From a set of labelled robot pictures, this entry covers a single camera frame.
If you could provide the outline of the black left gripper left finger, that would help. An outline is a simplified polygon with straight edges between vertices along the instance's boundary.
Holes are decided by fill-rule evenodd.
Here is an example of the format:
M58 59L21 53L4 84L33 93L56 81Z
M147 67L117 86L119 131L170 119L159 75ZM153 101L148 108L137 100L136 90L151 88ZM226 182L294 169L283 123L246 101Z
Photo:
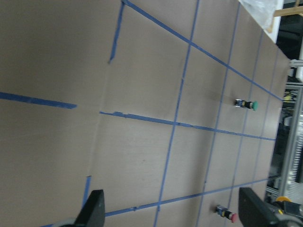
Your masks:
M93 190L79 215L75 219L74 227L103 227L105 223L104 190Z

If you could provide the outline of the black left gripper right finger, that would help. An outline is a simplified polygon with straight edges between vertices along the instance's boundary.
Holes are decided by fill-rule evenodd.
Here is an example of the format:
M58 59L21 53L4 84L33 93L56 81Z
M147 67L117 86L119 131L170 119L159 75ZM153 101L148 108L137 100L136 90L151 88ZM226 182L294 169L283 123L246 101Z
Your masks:
M239 188L238 214L244 227L277 227L279 219L249 187Z

